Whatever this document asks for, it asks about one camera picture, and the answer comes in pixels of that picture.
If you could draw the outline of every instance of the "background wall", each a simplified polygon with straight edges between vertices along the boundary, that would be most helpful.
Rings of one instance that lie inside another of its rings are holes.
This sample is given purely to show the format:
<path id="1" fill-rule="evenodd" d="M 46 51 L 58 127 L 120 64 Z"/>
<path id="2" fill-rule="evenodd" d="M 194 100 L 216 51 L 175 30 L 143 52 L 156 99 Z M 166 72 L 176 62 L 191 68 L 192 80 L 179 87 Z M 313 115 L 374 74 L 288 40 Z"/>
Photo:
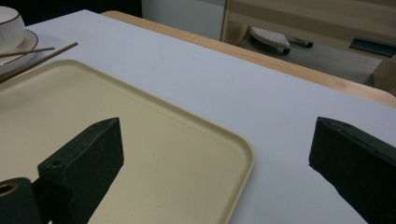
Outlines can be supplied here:
<path id="1" fill-rule="evenodd" d="M 142 0 L 143 18 L 220 40 L 226 0 Z"/>

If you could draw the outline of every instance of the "white bowl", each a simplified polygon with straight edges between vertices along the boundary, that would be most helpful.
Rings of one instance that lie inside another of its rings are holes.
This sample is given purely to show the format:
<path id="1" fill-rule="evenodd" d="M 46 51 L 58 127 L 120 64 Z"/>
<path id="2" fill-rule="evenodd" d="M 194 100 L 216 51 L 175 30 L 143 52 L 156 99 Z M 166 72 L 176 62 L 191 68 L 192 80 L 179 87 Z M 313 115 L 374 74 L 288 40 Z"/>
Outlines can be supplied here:
<path id="1" fill-rule="evenodd" d="M 24 39 L 21 14 L 11 7 L 0 7 L 0 53 L 15 49 Z"/>

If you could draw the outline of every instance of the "chopsticks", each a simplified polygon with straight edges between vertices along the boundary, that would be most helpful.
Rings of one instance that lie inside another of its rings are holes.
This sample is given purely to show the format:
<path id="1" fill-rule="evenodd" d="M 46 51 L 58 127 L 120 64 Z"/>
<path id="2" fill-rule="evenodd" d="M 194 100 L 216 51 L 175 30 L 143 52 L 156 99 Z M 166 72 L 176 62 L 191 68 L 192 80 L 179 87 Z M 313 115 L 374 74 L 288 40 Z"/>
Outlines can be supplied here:
<path id="1" fill-rule="evenodd" d="M 5 76 L 5 77 L 1 77 L 1 78 L 0 78 L 0 84 L 2 84 L 3 82 L 5 82 L 5 81 L 7 81 L 7 80 L 10 80 L 10 79 L 12 79 L 12 78 L 18 76 L 18 75 L 20 75 L 20 74 L 22 74 L 22 73 L 24 73 L 24 72 L 26 72 L 26 71 L 29 70 L 29 69 L 32 69 L 32 68 L 38 66 L 38 65 L 41 64 L 41 63 L 44 63 L 44 62 L 48 61 L 49 59 L 51 59 L 51 58 L 53 58 L 53 57 L 55 57 L 55 56 L 57 56 L 57 55 L 59 55 L 59 54 L 65 52 L 65 51 L 67 51 L 67 50 L 69 50 L 69 49 L 71 49 L 71 48 L 73 48 L 73 47 L 75 47 L 75 46 L 77 46 L 77 45 L 78 45 L 78 43 L 75 42 L 75 43 L 73 43 L 73 44 L 71 44 L 71 45 L 69 45 L 69 46 L 66 46 L 66 47 L 64 47 L 64 48 L 62 48 L 62 49 L 59 49 L 59 50 L 57 50 L 57 51 L 55 51 L 55 52 L 53 52 L 53 53 L 47 55 L 47 56 L 44 57 L 44 58 L 41 58 L 41 59 L 39 59 L 39 60 L 37 60 L 37 61 L 35 61 L 35 62 L 33 62 L 33 63 L 30 63 L 30 64 L 28 64 L 28 65 L 26 65 L 26 66 L 24 66 L 24 67 L 22 67 L 22 68 L 20 68 L 20 69 L 18 69 L 18 70 L 16 70 L 16 71 L 14 71 L 13 73 L 11 73 L 11 74 Z"/>
<path id="2" fill-rule="evenodd" d="M 55 49 L 55 48 L 52 47 L 52 48 L 44 48 L 44 49 L 21 50 L 21 51 L 16 51 L 16 52 L 12 52 L 12 53 L 0 54 L 0 58 L 5 58 L 5 57 L 15 56 L 15 55 L 21 55 L 21 54 L 36 53 L 36 52 L 52 50 L 52 49 Z"/>

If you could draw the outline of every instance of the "saucer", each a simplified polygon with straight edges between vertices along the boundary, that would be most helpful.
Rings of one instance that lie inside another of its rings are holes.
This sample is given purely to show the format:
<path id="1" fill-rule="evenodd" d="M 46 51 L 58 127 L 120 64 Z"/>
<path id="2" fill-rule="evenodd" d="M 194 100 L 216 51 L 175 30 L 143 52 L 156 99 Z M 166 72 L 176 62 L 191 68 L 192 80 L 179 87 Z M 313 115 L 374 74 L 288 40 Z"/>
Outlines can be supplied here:
<path id="1" fill-rule="evenodd" d="M 15 52 L 21 50 L 31 50 L 37 46 L 37 43 L 38 43 L 37 35 L 30 30 L 25 30 L 24 39 L 16 48 L 2 53 L 9 53 L 9 52 Z M 3 75 L 4 73 L 7 73 L 9 71 L 12 71 L 20 67 L 24 63 L 27 63 L 33 57 L 33 55 L 35 54 L 30 53 L 30 54 L 22 54 L 16 56 L 9 56 L 6 58 L 0 58 L 0 64 L 2 64 L 0 65 L 0 76 Z"/>

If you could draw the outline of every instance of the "white table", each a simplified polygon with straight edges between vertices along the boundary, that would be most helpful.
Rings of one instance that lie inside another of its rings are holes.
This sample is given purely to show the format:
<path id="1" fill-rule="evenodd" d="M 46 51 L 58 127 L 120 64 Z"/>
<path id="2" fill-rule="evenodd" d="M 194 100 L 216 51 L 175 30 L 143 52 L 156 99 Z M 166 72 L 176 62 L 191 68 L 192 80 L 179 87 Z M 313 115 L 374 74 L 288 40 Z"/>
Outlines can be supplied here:
<path id="1" fill-rule="evenodd" d="M 89 11 L 28 29 L 39 48 L 79 43 L 49 63 L 81 61 L 245 137 L 256 163 L 232 223 L 365 223 L 308 166 L 316 119 L 396 146 L 396 109 Z"/>

